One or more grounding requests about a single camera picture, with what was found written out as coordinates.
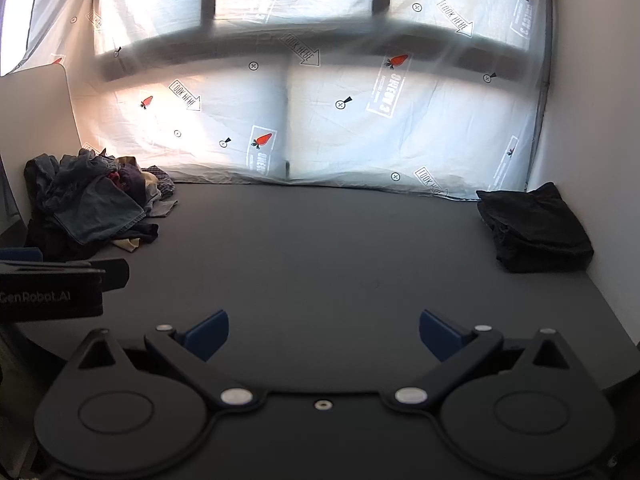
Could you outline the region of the blue denim jeans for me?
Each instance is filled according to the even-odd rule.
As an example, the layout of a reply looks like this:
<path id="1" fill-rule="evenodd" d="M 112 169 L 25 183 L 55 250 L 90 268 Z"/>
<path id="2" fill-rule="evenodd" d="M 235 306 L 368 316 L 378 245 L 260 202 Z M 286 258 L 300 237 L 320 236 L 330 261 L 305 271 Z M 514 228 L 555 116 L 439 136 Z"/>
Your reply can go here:
<path id="1" fill-rule="evenodd" d="M 145 211 L 110 178 L 118 170 L 111 156 L 84 148 L 60 159 L 29 159 L 24 178 L 32 218 L 51 220 L 74 242 L 112 240 L 145 218 Z"/>

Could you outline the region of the black garment in pile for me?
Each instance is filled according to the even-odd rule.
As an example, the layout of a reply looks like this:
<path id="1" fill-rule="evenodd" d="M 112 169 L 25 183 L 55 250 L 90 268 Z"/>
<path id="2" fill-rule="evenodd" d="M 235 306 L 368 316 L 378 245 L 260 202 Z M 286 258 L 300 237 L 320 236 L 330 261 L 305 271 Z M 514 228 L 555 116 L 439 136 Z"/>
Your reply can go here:
<path id="1" fill-rule="evenodd" d="M 131 229 L 116 234 L 106 240 L 94 240 L 80 244 L 68 234 L 53 217 L 30 219 L 25 238 L 26 247 L 40 250 L 44 261 L 66 262 L 87 260 L 100 250 L 120 240 L 138 240 L 141 244 L 151 244 L 158 237 L 160 226 L 157 223 L 139 222 Z"/>

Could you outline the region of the red checkered shirt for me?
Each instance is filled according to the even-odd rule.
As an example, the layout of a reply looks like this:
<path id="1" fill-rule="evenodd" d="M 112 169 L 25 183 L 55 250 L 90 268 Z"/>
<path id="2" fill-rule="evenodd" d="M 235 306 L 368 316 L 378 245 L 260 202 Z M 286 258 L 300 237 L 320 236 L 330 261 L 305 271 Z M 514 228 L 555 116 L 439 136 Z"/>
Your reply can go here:
<path id="1" fill-rule="evenodd" d="M 116 188 L 122 188 L 122 181 L 120 180 L 119 173 L 117 171 L 110 172 L 107 177 L 114 183 Z"/>

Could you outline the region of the folded black garment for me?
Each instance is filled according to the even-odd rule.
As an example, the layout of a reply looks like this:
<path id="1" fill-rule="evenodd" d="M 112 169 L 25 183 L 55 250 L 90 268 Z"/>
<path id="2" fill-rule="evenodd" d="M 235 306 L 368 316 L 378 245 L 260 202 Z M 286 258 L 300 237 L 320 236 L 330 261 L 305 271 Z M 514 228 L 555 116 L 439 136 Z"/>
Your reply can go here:
<path id="1" fill-rule="evenodd" d="M 511 273 L 582 272 L 594 255 L 584 227 L 552 182 L 530 192 L 478 191 L 496 259 Z"/>

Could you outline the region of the grey garment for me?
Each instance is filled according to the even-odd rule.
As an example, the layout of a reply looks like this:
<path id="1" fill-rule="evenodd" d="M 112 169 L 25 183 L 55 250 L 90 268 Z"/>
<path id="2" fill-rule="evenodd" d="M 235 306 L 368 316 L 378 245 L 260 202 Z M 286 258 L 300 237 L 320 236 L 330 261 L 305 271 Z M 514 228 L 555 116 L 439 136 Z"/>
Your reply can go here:
<path id="1" fill-rule="evenodd" d="M 149 218 L 166 218 L 177 205 L 176 200 L 156 200 L 145 206 L 145 212 Z"/>

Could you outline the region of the dark navy knit sweater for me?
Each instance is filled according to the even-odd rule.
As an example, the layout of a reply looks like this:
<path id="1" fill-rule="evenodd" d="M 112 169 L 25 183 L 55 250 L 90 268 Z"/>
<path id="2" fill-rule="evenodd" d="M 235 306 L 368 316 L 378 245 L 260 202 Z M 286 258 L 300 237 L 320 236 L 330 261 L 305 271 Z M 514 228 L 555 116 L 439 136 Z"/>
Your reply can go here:
<path id="1" fill-rule="evenodd" d="M 118 185 L 138 205 L 146 202 L 145 180 L 141 170 L 125 162 L 118 168 Z"/>

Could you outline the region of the blue plaid shirt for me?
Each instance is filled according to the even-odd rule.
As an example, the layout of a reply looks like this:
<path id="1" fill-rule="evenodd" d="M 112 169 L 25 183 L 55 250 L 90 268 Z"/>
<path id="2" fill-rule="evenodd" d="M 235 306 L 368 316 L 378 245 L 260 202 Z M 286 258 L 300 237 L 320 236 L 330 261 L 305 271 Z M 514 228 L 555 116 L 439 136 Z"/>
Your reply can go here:
<path id="1" fill-rule="evenodd" d="M 169 177 L 169 174 L 166 171 L 158 168 L 157 166 L 149 166 L 145 171 L 157 178 L 157 188 L 160 191 L 160 195 L 163 200 L 174 195 L 175 182 L 171 177 Z"/>

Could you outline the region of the white partition board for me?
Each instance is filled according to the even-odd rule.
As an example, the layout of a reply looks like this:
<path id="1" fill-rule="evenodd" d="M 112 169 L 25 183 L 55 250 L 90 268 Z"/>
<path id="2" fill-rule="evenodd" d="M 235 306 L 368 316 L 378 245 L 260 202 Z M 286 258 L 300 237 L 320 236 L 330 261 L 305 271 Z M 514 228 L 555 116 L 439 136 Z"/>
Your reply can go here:
<path id="1" fill-rule="evenodd" d="M 80 139 L 65 68 L 51 64 L 1 78 L 1 158 L 17 210 L 30 219 L 26 162 L 41 155 L 76 154 Z"/>

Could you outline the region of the white printed carrot curtain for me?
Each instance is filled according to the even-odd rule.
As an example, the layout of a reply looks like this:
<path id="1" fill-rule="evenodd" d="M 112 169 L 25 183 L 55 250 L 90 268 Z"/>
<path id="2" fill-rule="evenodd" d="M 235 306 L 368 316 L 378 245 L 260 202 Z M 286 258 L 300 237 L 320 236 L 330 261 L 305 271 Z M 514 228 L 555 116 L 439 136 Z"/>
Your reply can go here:
<path id="1" fill-rule="evenodd" d="M 549 0 L 1 0 L 1 69 L 61 65 L 82 146 L 187 181 L 521 191 Z"/>

